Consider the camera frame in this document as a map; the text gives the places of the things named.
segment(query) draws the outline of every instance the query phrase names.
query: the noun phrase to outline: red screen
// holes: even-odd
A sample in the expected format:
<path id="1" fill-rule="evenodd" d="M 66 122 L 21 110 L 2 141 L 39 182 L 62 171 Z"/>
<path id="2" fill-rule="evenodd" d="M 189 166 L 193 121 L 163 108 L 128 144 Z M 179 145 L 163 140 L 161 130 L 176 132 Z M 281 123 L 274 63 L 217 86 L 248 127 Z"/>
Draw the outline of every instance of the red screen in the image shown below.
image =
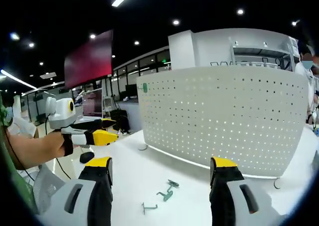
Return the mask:
<path id="1" fill-rule="evenodd" d="M 67 89 L 112 74 L 112 36 L 113 30 L 97 35 L 65 58 Z"/>

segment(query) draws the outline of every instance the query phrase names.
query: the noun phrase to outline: black cable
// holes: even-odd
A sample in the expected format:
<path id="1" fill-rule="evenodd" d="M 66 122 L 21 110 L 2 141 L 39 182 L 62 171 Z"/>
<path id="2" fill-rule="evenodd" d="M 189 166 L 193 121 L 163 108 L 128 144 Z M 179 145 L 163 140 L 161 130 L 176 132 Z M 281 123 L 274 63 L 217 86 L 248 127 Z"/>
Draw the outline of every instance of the black cable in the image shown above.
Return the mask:
<path id="1" fill-rule="evenodd" d="M 48 134 L 47 129 L 46 129 L 46 122 L 47 122 L 48 118 L 49 118 L 49 115 L 45 118 L 45 135 Z M 58 164 L 59 164 L 61 170 L 63 171 L 63 173 L 64 173 L 69 179 L 71 179 L 71 177 L 70 177 L 70 176 L 64 171 L 64 169 L 62 168 L 62 166 L 61 166 L 60 161 L 58 160 L 58 158 L 56 158 L 56 160 L 57 160 L 57 162 L 58 162 Z"/>
<path id="2" fill-rule="evenodd" d="M 15 151 L 13 150 L 13 147 L 12 147 L 12 145 L 11 145 L 11 143 L 10 143 L 10 140 L 9 140 L 9 136 L 8 136 L 8 134 L 6 133 L 6 129 L 4 129 L 4 132 L 5 132 L 6 139 L 8 140 L 8 143 L 9 143 L 9 145 L 10 145 L 10 148 L 11 148 L 12 152 L 14 153 L 16 159 L 17 159 L 18 162 L 21 164 L 21 166 L 22 166 L 23 170 L 26 172 L 26 174 L 27 174 L 33 181 L 35 181 L 35 180 L 31 177 L 31 175 L 28 173 L 28 171 L 25 169 L 25 167 L 24 167 L 23 164 L 21 163 L 20 159 L 19 159 L 18 156 L 16 155 Z"/>

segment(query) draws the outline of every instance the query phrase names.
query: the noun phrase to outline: perforated partition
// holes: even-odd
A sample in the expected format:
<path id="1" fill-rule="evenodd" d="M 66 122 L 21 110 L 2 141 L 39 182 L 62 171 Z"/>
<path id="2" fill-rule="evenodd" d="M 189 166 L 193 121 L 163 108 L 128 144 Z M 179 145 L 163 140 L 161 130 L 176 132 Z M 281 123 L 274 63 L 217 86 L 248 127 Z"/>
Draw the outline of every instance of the perforated partition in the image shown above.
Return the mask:
<path id="1" fill-rule="evenodd" d="M 214 155 L 243 174 L 280 177 L 305 124 L 307 81 L 284 70 L 195 67 L 137 84 L 146 144 L 203 167 Z"/>

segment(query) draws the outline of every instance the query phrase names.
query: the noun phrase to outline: face mask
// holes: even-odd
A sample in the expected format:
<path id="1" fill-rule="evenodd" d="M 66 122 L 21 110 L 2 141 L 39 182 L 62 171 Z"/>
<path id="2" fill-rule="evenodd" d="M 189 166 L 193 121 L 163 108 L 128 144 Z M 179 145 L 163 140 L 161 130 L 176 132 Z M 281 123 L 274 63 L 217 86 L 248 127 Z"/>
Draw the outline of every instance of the face mask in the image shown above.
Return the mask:
<path id="1" fill-rule="evenodd" d="M 309 70 L 313 66 L 314 62 L 311 60 L 303 60 L 304 68 Z"/>
<path id="2" fill-rule="evenodd" d="M 13 118 L 13 109 L 12 107 L 7 107 L 5 121 L 9 123 L 12 120 L 12 118 Z"/>

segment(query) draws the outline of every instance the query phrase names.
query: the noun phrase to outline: white table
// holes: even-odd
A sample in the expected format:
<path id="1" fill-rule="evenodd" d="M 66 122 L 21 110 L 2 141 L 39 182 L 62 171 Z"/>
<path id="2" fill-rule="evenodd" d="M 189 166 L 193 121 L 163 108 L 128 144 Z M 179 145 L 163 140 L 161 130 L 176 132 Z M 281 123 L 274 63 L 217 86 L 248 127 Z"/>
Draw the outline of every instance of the white table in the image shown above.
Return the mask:
<path id="1" fill-rule="evenodd" d="M 303 195 L 311 179 L 311 161 L 318 138 L 308 127 L 304 128 L 295 155 L 285 171 L 276 190 L 273 180 L 252 179 L 272 198 L 272 206 L 279 214 L 288 214 Z M 145 147 L 143 132 L 139 131 L 108 147 L 92 146 L 96 158 L 113 158 L 112 225 L 139 226 L 193 226 L 211 225 L 209 202 L 209 170 Z M 73 161 L 75 175 L 84 166 Z M 179 183 L 173 196 L 163 202 L 157 192 L 166 192 L 167 180 Z M 142 202 L 146 207 L 158 205 L 158 209 L 143 215 Z"/>

